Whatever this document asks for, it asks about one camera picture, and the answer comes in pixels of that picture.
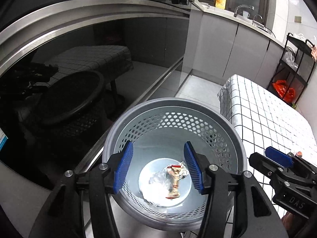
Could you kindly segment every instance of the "red object on table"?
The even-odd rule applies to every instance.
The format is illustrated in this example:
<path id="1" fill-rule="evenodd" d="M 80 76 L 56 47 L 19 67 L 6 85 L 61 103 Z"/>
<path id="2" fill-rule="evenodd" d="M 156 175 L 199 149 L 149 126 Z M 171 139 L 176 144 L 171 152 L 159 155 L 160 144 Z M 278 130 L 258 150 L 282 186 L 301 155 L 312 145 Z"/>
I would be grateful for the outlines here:
<path id="1" fill-rule="evenodd" d="M 275 83 L 273 83 L 273 87 L 274 89 L 277 91 L 278 95 L 280 96 L 280 98 L 284 97 L 284 94 L 288 88 L 286 81 L 285 80 L 278 80 Z M 287 91 L 285 97 L 284 97 L 284 101 L 291 103 L 293 101 L 295 97 L 295 89 L 293 89 L 292 87 L 289 88 L 289 90 Z"/>

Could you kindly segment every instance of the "metal screw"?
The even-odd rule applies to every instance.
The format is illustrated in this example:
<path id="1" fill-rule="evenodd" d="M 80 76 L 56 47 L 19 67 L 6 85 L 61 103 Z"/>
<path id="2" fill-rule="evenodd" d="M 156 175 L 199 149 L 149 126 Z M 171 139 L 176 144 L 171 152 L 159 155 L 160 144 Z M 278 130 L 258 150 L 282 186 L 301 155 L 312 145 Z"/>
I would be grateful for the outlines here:
<path id="1" fill-rule="evenodd" d="M 249 172 L 249 171 L 245 171 L 244 173 L 244 176 L 247 177 L 247 178 L 250 178 L 252 176 L 252 173 Z"/>
<path id="2" fill-rule="evenodd" d="M 66 172 L 65 172 L 65 176 L 66 177 L 71 177 L 73 175 L 73 171 L 72 170 L 67 170 Z"/>
<path id="3" fill-rule="evenodd" d="M 210 165 L 210 166 L 209 166 L 209 169 L 210 169 L 211 171 L 217 171 L 217 170 L 218 170 L 218 166 L 216 166 L 216 165 Z"/>
<path id="4" fill-rule="evenodd" d="M 106 163 L 101 163 L 100 165 L 99 165 L 99 169 L 100 170 L 106 170 L 108 168 L 108 165 L 106 164 Z"/>

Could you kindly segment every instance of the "yellow bottle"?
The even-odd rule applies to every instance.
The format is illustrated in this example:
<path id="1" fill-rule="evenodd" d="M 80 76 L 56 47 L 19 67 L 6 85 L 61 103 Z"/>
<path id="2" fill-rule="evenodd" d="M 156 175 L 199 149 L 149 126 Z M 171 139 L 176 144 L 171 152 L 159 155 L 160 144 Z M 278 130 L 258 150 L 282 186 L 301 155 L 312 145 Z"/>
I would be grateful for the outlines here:
<path id="1" fill-rule="evenodd" d="M 217 8 L 220 8 L 220 9 L 225 9 L 225 7 L 226 7 L 226 0 L 216 0 L 215 6 L 216 6 Z"/>

